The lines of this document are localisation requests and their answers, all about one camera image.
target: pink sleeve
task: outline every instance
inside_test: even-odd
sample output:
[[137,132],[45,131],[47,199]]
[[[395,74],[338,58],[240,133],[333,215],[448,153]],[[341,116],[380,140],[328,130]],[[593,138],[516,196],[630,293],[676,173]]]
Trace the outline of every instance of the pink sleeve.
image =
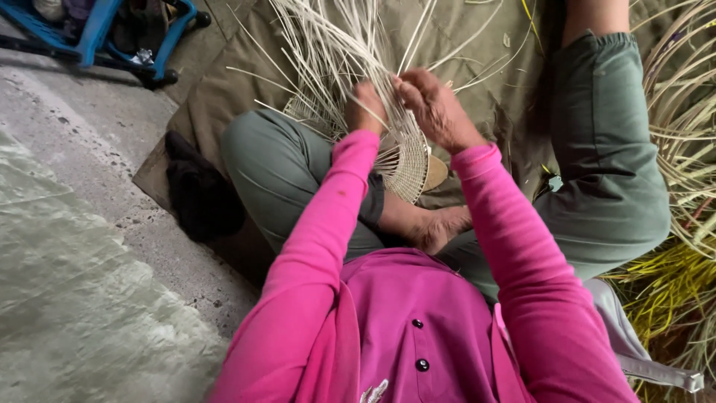
[[261,299],[229,346],[209,402],[287,402],[340,289],[378,136],[355,131],[268,271]]
[[538,402],[635,402],[591,294],[500,163],[494,144],[453,156],[529,392]]

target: black cloth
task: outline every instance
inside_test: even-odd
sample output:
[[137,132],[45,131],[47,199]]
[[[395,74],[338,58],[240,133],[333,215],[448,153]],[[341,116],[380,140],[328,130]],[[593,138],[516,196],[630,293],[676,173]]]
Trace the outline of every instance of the black cloth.
[[175,131],[165,135],[169,201],[179,226],[195,242],[238,232],[245,219],[231,182]]

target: woman's right hand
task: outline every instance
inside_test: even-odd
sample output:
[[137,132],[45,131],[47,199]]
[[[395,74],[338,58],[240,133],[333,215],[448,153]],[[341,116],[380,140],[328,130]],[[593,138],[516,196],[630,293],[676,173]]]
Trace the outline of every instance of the woman's right hand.
[[395,92],[413,112],[425,137],[455,155],[488,142],[465,113],[453,91],[426,69],[413,69],[394,79]]

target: hand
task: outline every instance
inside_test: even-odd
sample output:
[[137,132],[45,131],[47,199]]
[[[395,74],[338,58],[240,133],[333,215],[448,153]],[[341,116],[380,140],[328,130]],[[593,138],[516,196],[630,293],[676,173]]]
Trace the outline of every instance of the hand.
[[425,137],[451,155],[488,144],[453,91],[425,69],[408,70],[393,80],[395,92],[412,111]]
[[[353,87],[353,96],[383,122],[388,123],[388,114],[385,112],[383,101],[380,100],[380,96],[375,92],[375,87],[370,81],[356,84]],[[354,100],[349,100],[346,104],[345,114],[349,132],[359,129],[369,130],[377,135],[383,132],[383,123]]]

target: pink long-sleeve shirt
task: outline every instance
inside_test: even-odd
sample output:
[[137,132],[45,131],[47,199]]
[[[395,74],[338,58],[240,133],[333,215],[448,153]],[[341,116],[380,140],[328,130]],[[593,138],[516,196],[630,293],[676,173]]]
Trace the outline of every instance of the pink long-sleeve shirt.
[[540,403],[638,402],[591,295],[494,145],[453,156],[452,168],[500,286],[512,354],[491,347],[502,345],[482,295],[435,258],[394,248],[343,265],[377,150],[368,131],[335,147],[233,337],[212,403],[358,402],[383,379],[381,402],[517,402],[508,394],[518,387]]

